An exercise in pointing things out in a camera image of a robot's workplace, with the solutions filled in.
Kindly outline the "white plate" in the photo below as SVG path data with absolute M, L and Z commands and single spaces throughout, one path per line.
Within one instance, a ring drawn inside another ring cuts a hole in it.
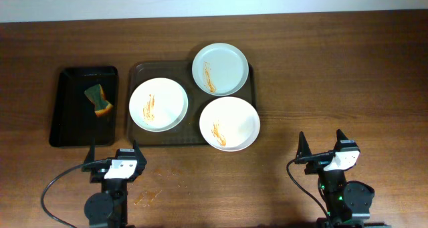
M 231 96 L 208 103 L 199 119 L 205 141 L 225 152 L 240 151 L 253 144 L 260 128 L 256 109 L 249 102 Z
M 164 132 L 185 117 L 189 99 L 178 82 L 153 78 L 140 84 L 131 94 L 128 109 L 132 121 L 149 132 Z

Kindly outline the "green and yellow sponge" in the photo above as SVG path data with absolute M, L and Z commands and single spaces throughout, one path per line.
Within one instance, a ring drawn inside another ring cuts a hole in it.
M 113 110 L 113 105 L 107 101 L 104 89 L 100 84 L 96 84 L 84 91 L 85 96 L 94 105 L 94 113 L 99 118 L 107 115 Z

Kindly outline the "pale grey plate top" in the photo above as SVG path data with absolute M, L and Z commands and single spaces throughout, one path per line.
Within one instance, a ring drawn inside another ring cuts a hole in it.
M 249 64 L 242 51 L 235 46 L 212 43 L 197 53 L 191 71 L 202 91 L 213 96 L 228 96 L 246 83 Z

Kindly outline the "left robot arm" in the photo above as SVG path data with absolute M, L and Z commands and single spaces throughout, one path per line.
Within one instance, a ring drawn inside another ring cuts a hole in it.
M 120 148 L 115 156 L 95 161 L 92 145 L 84 160 L 83 172 L 90 173 L 90 182 L 101 184 L 101 191 L 93 194 L 84 205 L 89 226 L 126 228 L 128 223 L 128 184 L 139 177 L 147 160 L 137 141 L 132 148 Z

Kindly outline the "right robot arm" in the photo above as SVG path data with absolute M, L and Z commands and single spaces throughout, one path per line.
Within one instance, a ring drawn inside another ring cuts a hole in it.
M 347 181 L 345 172 L 356 165 L 360 155 L 357 143 L 338 129 L 332 150 L 313 154 L 304 133 L 299 133 L 295 159 L 286 165 L 286 171 L 294 184 L 320 206 L 324 218 L 316 221 L 317 227 L 387 227 L 384 223 L 367 223 L 375 190 L 359 181 Z M 318 192 L 324 205 L 304 189 L 290 172 L 290 165 L 304 164 L 306 175 L 317 175 Z

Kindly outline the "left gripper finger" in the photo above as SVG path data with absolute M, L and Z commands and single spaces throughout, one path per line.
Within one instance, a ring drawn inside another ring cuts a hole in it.
M 84 159 L 84 164 L 88 164 L 90 162 L 94 162 L 94 157 L 95 157 L 95 138 L 92 139 L 91 144 L 90 144 L 90 149 Z
M 133 141 L 133 149 L 134 149 L 135 157 L 137 159 L 138 166 L 146 166 L 147 160 L 142 154 L 139 148 L 138 142 L 136 140 Z

